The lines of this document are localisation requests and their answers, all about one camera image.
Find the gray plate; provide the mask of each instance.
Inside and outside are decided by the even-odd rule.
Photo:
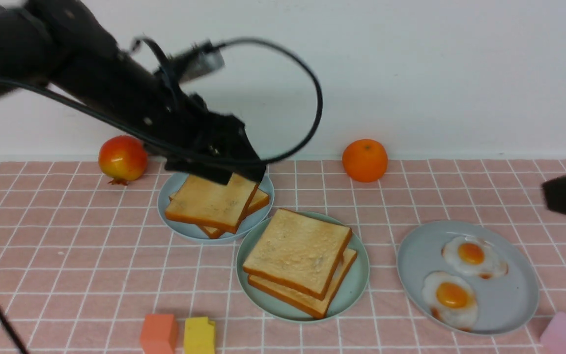
[[[200,230],[198,226],[185,224],[184,222],[167,220],[167,218],[165,217],[165,210],[170,203],[169,196],[180,189],[182,184],[185,183],[187,176],[188,175],[186,173],[175,173],[174,175],[169,177],[166,183],[163,184],[163,188],[161,188],[157,204],[159,215],[161,219],[163,219],[165,224],[172,230],[174,230],[178,235],[193,242],[198,242],[201,244],[225,244],[233,242],[236,239],[240,239],[245,236],[248,231],[250,231],[254,226],[259,224],[261,221],[263,221],[263,219],[265,219],[265,217],[268,216],[270,209],[272,209],[272,204],[274,204],[274,186],[272,185],[272,181],[270,180],[268,175],[266,175],[265,177],[263,177],[261,184],[259,184],[259,189],[270,195],[270,204],[246,217],[246,219],[243,220],[242,224],[240,224],[240,228],[238,229],[236,234],[225,233],[218,239],[209,239],[209,236],[203,233],[203,231]]]
[[[333,224],[340,224],[341,222],[320,213],[310,211],[299,211],[301,215],[312,217],[314,219],[332,222]],[[236,271],[237,276],[242,285],[243,291],[247,294],[250,300],[261,308],[261,310],[269,313],[270,315],[281,320],[294,322],[294,323],[320,323],[330,320],[334,316],[350,309],[359,301],[364,293],[364,289],[368,286],[370,278],[370,262],[368,261],[368,253],[364,248],[364,244],[353,234],[351,241],[348,243],[348,248],[357,251],[357,259],[351,265],[348,273],[344,277],[340,289],[326,313],[326,317],[321,320],[315,320],[312,316],[306,314],[292,305],[274,298],[248,284],[248,274],[243,271],[242,266],[250,251],[254,248],[256,242],[263,235],[263,231],[270,224],[270,219],[264,220],[261,224],[252,229],[244,238],[242,246],[237,253]]]
[[[508,274],[483,280],[463,276],[445,262],[442,247],[456,236],[481,237],[508,262]],[[423,280],[432,271],[446,271],[469,283],[478,299],[478,322],[472,332],[459,331],[431,316],[423,301]],[[407,296],[432,321],[454,331],[480,336],[512,332],[525,325],[537,311],[539,289],[537,275],[528,259],[503,236],[466,222],[440,221],[418,227],[403,240],[397,255],[397,271]]]

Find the yellow block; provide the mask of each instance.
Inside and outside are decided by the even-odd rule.
[[[215,354],[215,321],[208,317],[188,318],[183,349],[185,354]]]

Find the stack of toast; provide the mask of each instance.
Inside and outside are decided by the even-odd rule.
[[[270,204],[270,195],[238,174],[227,185],[189,175],[169,199],[167,220],[194,224],[211,239],[237,233],[247,216]]]
[[[350,227],[279,209],[243,264],[252,287],[319,320],[357,258]]]

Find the fried egg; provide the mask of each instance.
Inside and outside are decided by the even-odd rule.
[[[478,301],[471,286],[459,276],[434,271],[424,280],[423,301],[431,315],[455,329],[469,332],[478,321]]]
[[[443,247],[442,256],[455,271],[465,276],[491,279],[508,274],[508,264],[479,237],[453,238]]]

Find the orange block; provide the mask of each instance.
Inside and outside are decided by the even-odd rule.
[[[178,340],[174,315],[149,314],[143,321],[139,342],[145,354],[173,354]]]

